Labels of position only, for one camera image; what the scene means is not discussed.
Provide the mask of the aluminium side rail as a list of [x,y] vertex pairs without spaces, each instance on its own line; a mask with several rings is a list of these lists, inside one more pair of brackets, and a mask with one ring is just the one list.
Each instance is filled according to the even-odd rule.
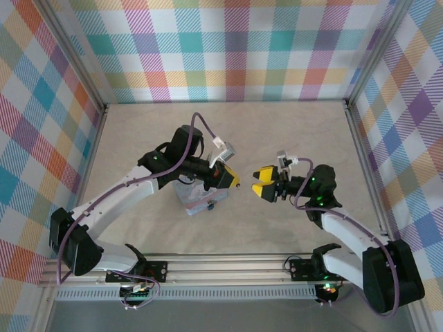
[[58,208],[70,210],[84,198],[106,113],[73,104],[69,110],[51,110],[50,117],[54,125],[42,129],[53,146],[42,181],[42,196],[51,202],[47,215]]
[[[393,231],[389,225],[386,211],[384,210],[383,204],[381,202],[381,196],[377,189],[377,184],[375,177],[372,173],[372,167],[370,160],[366,154],[366,150],[363,144],[363,138],[359,133],[358,125],[356,124],[356,118],[354,116],[354,111],[352,106],[350,106],[349,100],[342,100],[343,108],[345,112],[345,117],[350,128],[351,136],[356,147],[357,156],[359,157],[359,162],[363,170],[363,175],[368,187],[372,205],[377,216],[379,227],[381,230],[386,231],[390,239],[394,239]],[[412,326],[411,332],[419,332],[417,328],[424,327],[425,332],[429,332],[428,324],[426,321],[426,316],[423,314],[422,303],[420,301],[410,304],[408,307],[408,312],[410,316],[410,325]]]

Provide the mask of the aluminium frame post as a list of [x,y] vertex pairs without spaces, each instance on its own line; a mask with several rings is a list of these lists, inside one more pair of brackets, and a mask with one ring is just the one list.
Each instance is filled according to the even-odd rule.
[[346,111],[350,111],[356,104],[357,99],[362,94],[370,76],[380,62],[386,49],[388,48],[394,34],[396,33],[400,23],[408,12],[414,0],[395,0],[392,5],[388,5],[391,11],[388,15],[384,15],[380,21],[381,27],[376,28],[377,36],[371,37],[368,46],[371,46],[365,62],[359,67],[359,74],[356,76],[352,89],[343,99],[343,106]]
[[73,67],[73,70],[78,75],[81,83],[84,85],[85,91],[88,93],[92,100],[92,103],[101,114],[106,114],[107,103],[101,98],[98,89],[86,66],[82,63],[79,53],[76,51],[71,38],[66,33],[63,25],[60,23],[54,9],[52,8],[49,0],[33,0],[39,13],[42,15],[44,21],[47,23],[49,29],[53,33],[57,42],[60,45],[63,53],[65,54],[69,64]]

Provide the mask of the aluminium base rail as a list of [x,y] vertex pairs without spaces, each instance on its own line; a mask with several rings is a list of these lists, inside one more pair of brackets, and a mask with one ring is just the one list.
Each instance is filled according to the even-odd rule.
[[[291,254],[207,254],[207,255],[146,255],[148,261],[168,263],[166,281],[161,286],[268,286],[290,284],[340,284],[331,279],[302,280],[293,282],[283,269],[283,263]],[[105,286],[106,270],[92,270],[83,276],[71,275],[61,287]],[[56,287],[56,260],[46,262],[38,286]]]

